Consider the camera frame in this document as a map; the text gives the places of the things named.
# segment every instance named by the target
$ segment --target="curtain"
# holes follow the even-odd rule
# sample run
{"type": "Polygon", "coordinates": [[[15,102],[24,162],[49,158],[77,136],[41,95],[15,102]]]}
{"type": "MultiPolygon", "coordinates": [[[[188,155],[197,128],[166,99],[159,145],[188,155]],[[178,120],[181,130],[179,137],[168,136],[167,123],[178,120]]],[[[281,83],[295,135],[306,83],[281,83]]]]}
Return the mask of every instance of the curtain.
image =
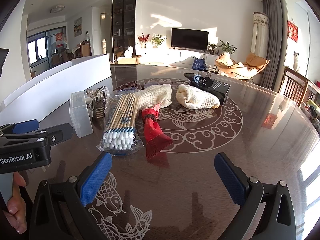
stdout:
{"type": "Polygon", "coordinates": [[[269,42],[269,17],[260,12],[253,14],[253,35],[251,52],[266,58],[269,42]]]}
{"type": "Polygon", "coordinates": [[[267,14],[270,19],[269,42],[266,57],[270,62],[264,70],[260,86],[272,90],[279,69],[282,46],[283,20],[280,0],[263,0],[263,12],[267,14]]]}

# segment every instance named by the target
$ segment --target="white cat figurine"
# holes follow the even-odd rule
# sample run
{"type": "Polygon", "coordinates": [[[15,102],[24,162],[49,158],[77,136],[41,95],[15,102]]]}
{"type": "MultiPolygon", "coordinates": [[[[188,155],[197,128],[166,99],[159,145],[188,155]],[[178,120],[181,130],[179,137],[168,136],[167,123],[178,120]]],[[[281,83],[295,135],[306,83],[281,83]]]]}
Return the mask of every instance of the white cat figurine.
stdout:
{"type": "Polygon", "coordinates": [[[300,65],[299,65],[299,53],[296,53],[295,51],[293,52],[293,70],[298,72],[300,65]]]}
{"type": "Polygon", "coordinates": [[[133,47],[129,46],[128,49],[124,52],[125,58],[132,58],[133,47]]]}

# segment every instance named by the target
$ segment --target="plastic container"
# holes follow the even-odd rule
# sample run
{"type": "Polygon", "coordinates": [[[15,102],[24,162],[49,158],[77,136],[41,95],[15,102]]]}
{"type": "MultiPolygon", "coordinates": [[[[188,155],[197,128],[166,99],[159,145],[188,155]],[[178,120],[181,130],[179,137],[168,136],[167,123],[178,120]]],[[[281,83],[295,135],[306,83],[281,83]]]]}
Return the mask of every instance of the plastic container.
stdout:
{"type": "Polygon", "coordinates": [[[71,94],[69,114],[79,138],[93,133],[83,91],[71,94]]]}

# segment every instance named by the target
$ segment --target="ceiling light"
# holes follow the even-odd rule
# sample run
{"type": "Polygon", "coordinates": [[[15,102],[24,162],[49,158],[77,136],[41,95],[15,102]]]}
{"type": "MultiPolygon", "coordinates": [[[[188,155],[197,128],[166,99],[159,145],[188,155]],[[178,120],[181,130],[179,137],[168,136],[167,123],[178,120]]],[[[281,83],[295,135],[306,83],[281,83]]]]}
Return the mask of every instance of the ceiling light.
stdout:
{"type": "Polygon", "coordinates": [[[64,10],[65,6],[64,5],[58,5],[56,7],[53,7],[50,10],[50,13],[57,13],[57,12],[61,12],[62,10],[64,10]]]}

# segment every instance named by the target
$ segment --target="human hand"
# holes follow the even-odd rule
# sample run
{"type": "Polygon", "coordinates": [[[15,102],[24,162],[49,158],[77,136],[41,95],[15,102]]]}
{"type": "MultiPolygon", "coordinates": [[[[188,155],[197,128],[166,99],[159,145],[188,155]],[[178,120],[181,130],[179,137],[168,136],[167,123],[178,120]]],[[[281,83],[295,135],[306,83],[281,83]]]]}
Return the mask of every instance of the human hand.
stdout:
{"type": "Polygon", "coordinates": [[[19,234],[22,234],[27,230],[26,203],[21,197],[19,186],[26,186],[26,182],[19,172],[16,171],[13,174],[12,198],[7,203],[9,213],[4,211],[4,215],[10,225],[19,234]]]}

